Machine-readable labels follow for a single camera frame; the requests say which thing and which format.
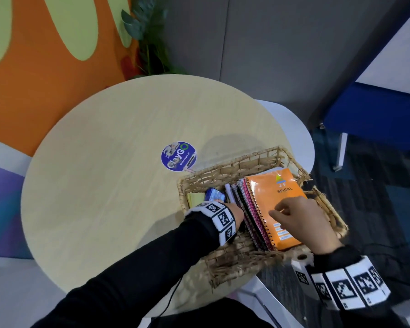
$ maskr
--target person's left hand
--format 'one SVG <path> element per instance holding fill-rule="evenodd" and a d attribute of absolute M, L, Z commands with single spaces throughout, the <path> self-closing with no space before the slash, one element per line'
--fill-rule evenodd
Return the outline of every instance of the person's left hand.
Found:
<path fill-rule="evenodd" d="M 232 214 L 234 215 L 235 218 L 235 228 L 236 230 L 238 230 L 238 228 L 240 228 L 241 222 L 243 222 L 244 220 L 244 213 L 243 210 L 237 206 L 237 204 L 234 203 L 223 203 L 224 205 L 226 205 L 226 207 L 228 207 L 230 209 L 230 211 L 232 212 Z"/>

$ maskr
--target person's left arm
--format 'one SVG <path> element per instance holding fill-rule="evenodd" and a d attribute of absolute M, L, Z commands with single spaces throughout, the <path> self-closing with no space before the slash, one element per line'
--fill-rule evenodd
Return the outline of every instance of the person's left arm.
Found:
<path fill-rule="evenodd" d="M 219 234 L 211 219 L 192 213 L 175 230 L 71 290 L 33 327 L 87 327 L 116 322 L 136 327 L 192 265 L 218 247 Z"/>

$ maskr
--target black long-sleeve shirt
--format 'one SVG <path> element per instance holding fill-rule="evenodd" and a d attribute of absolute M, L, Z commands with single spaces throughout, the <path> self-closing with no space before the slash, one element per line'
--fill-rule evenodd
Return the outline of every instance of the black long-sleeve shirt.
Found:
<path fill-rule="evenodd" d="M 175 230 L 132 252 L 82 287 L 71 290 L 33 327 L 137 327 L 192 265 L 218 247 L 219 235 L 211 219 L 194 213 Z M 331 254 L 315 256 L 315 267 L 326 272 L 359 260 L 358 251 L 347 246 Z M 341 311 L 341 317 L 344 326 L 350 327 L 369 323 L 392 327 L 399 322 L 385 303 L 370 309 Z M 172 316 L 164 322 L 164 327 L 270 326 L 252 310 L 230 299 Z"/>

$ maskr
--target wicker basket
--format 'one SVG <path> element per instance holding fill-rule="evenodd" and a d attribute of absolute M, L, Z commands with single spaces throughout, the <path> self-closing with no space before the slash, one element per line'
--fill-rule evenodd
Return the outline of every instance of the wicker basket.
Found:
<path fill-rule="evenodd" d="M 304 182 L 310 180 L 310 175 L 295 161 L 290 152 L 283 146 L 276 146 L 180 178 L 177 187 L 182 210 L 186 212 L 189 209 L 187 193 L 205 192 L 209 187 L 224 190 L 226 183 L 234 184 L 244 176 L 254 175 L 274 167 L 288 167 L 301 187 Z M 348 226 L 325 195 L 315 186 L 311 191 L 304 192 L 322 207 L 337 236 L 344 237 Z M 237 232 L 232 244 L 225 244 L 202 260 L 205 260 L 207 264 L 210 284 L 216 288 L 226 281 L 245 274 L 256 274 L 264 266 L 291 259 L 295 254 L 307 251 L 308 248 L 305 245 L 299 245 L 284 252 L 258 251 L 248 232 Z"/>

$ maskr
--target black sleeve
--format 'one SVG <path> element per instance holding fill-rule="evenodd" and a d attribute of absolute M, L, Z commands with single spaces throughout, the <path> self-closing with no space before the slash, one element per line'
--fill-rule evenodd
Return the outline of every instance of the black sleeve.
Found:
<path fill-rule="evenodd" d="M 314 269 L 315 272 L 324 273 L 350 266 L 360 260 L 360 252 L 356 248 L 346 245 L 330 254 L 315 255 Z M 391 309 L 388 300 L 369 308 L 341 310 L 340 317 L 344 327 L 358 327 L 358 325 L 366 327 L 369 327 L 369 325 L 374 325 L 374 327 L 403 327 L 400 319 Z"/>
<path fill-rule="evenodd" d="M 71 290 L 33 327 L 137 327 L 192 265 L 218 247 L 211 219 L 193 213 L 175 230 Z"/>

